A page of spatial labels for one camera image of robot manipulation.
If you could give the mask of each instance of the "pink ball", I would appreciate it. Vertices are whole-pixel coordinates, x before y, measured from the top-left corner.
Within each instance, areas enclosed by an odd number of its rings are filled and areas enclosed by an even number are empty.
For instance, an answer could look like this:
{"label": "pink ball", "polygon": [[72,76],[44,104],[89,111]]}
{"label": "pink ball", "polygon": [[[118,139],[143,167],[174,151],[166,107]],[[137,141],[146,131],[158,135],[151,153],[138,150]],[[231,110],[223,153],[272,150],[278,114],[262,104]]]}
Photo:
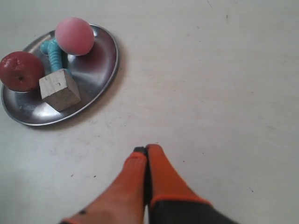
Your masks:
{"label": "pink ball", "polygon": [[61,21],[56,27],[55,37],[59,47],[70,55],[86,55],[93,48],[93,29],[80,18]]}

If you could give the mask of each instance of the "silver tray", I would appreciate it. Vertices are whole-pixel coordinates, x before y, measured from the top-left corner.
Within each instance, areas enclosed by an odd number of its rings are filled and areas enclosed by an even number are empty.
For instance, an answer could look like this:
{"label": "silver tray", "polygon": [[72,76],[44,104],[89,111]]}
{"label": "silver tray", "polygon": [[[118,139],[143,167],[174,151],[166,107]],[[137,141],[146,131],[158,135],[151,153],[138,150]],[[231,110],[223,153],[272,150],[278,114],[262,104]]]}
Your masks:
{"label": "silver tray", "polygon": [[[7,114],[17,122],[29,126],[50,125],[68,119],[88,107],[109,86],[116,76],[119,52],[112,35],[102,27],[91,24],[95,43],[85,56],[63,55],[64,68],[68,68],[76,81],[81,102],[57,112],[43,102],[39,90],[26,93],[14,92],[2,87],[2,103]],[[42,42],[54,37],[52,30],[34,40],[23,51],[41,59],[45,74],[50,73],[48,57],[40,51]]]}

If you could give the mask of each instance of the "red apple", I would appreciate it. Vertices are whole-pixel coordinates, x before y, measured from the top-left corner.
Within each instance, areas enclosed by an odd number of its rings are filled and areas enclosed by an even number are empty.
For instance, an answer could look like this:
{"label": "red apple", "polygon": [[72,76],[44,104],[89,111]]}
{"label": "red apple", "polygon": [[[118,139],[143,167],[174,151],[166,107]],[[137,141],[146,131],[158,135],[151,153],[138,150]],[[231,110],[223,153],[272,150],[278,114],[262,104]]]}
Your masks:
{"label": "red apple", "polygon": [[0,62],[0,79],[13,91],[27,92],[37,88],[44,74],[42,61],[28,52],[10,53]]}

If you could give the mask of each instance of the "wooden cube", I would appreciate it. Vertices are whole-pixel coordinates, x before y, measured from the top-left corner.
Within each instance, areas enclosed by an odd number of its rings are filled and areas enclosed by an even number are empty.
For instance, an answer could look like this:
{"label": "wooden cube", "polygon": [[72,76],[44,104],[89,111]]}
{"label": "wooden cube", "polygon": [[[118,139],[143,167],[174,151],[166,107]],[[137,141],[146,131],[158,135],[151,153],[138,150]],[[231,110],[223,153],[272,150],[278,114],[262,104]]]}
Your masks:
{"label": "wooden cube", "polygon": [[41,78],[39,86],[43,101],[59,112],[81,101],[76,82],[64,69]]}

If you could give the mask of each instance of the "teal plastic bolt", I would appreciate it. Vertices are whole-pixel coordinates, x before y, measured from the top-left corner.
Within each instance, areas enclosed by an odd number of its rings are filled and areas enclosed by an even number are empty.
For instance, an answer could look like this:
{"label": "teal plastic bolt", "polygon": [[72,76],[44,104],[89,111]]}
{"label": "teal plastic bolt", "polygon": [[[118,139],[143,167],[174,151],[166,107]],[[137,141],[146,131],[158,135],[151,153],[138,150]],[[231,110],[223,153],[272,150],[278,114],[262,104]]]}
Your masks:
{"label": "teal plastic bolt", "polygon": [[51,66],[52,72],[63,69],[62,58],[61,58],[62,50],[58,46],[56,38],[53,38],[50,41],[43,42],[41,45],[41,51],[44,54],[49,56],[49,61],[50,61],[50,66]]}

